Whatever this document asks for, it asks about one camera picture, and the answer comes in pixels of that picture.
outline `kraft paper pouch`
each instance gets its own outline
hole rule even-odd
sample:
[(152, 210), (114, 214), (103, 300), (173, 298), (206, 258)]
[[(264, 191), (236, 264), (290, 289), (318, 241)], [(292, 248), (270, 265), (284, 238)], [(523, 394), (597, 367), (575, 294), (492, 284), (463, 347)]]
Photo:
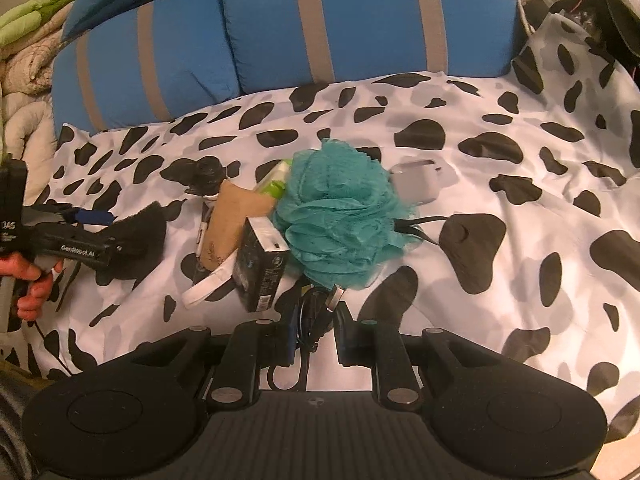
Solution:
[(200, 254), (202, 266), (215, 270), (238, 248), (244, 220), (254, 216), (269, 216), (276, 202), (273, 196), (243, 189), (230, 180), (223, 181), (204, 235)]

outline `bed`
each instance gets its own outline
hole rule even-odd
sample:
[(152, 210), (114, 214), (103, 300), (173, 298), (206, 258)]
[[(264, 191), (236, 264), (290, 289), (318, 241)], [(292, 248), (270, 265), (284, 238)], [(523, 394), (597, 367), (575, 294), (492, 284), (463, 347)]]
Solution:
[[(232, 281), (198, 306), (182, 304), (202, 209), (185, 194), (184, 175), (214, 156), (235, 184), (252, 188), (278, 161), (327, 138), (366, 148), (387, 169), (432, 158), (442, 190), (417, 213), (456, 215), (468, 232), (441, 237), (440, 248), (421, 244), (387, 262), (370, 287), (348, 290), (354, 317), (409, 334), (443, 327), (586, 389), (606, 412), (608, 441), (638, 432), (640, 94), (559, 15), (501, 78), (395, 74), (258, 92), (94, 137), (65, 126), (40, 202), (124, 218), (158, 201), (164, 258), (141, 282), (85, 267), (73, 276), (68, 264), (44, 316), (7, 334), (2, 352), (56, 379), (187, 326), (229, 333), (244, 320), (276, 319), (274, 310), (246, 313)], [(434, 238), (441, 229), (425, 227)], [(447, 251), (452, 243), (460, 250)], [(330, 339), (312, 359), (309, 389), (368, 388), (368, 371), (340, 368)], [(279, 370), (276, 382), (295, 375)]]

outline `finger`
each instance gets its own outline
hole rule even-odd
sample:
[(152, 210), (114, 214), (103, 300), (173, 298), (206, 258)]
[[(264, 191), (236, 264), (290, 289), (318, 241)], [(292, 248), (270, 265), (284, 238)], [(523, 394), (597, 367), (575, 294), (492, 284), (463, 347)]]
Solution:
[(51, 294), (52, 288), (53, 274), (48, 272), (44, 276), (41, 276), (36, 282), (31, 283), (28, 295), (44, 301), (49, 297), (49, 294)]
[(16, 305), (18, 307), (18, 312), (21, 310), (30, 311), (30, 310), (39, 310), (42, 307), (42, 300), (38, 298), (34, 298), (33, 296), (25, 296), (20, 298)]
[(32, 282), (40, 277), (41, 270), (25, 260), (20, 253), (11, 253), (0, 258), (0, 276), (13, 276), (19, 280)]
[(18, 317), (24, 321), (36, 321), (40, 317), (39, 310), (18, 310)]

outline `black box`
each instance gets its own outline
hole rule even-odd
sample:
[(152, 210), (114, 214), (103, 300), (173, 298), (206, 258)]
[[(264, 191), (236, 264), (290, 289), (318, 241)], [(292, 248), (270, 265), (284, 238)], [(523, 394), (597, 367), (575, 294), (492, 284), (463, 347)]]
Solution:
[(288, 258), (286, 241), (266, 216), (246, 219), (233, 279), (249, 312), (271, 307)]

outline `black and white spotted fabric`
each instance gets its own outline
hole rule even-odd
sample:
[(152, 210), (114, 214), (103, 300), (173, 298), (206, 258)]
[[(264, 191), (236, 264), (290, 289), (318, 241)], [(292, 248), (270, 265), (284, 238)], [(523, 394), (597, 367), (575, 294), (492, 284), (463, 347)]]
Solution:
[[(452, 217), (426, 227), (440, 248), (423, 243), (383, 266), (369, 288), (347, 292), (354, 316), (404, 333), (456, 332), (596, 396), (610, 440), (634, 431), (640, 95), (561, 16), (548, 17), (503, 78), (391, 75), (262, 92), (92, 138), (66, 127), (44, 198), (121, 218), (157, 200), (168, 222), (164, 260), (136, 287), (82, 268), (56, 312), (65, 269), (44, 318), (6, 336), (4, 351), (55, 378), (56, 357), (73, 372), (87, 370), (189, 325), (228, 333), (258, 316), (243, 311), (232, 282), (190, 310), (181, 303), (201, 211), (200, 199), (184, 193), (190, 171), (216, 157), (233, 182), (252, 188), (279, 160), (327, 138), (387, 169), (434, 158), (443, 189), (418, 213)], [(336, 371), (330, 346), (313, 356), (310, 388), (366, 387), (366, 372), (356, 371), (359, 383), (345, 379), (350, 370)]]

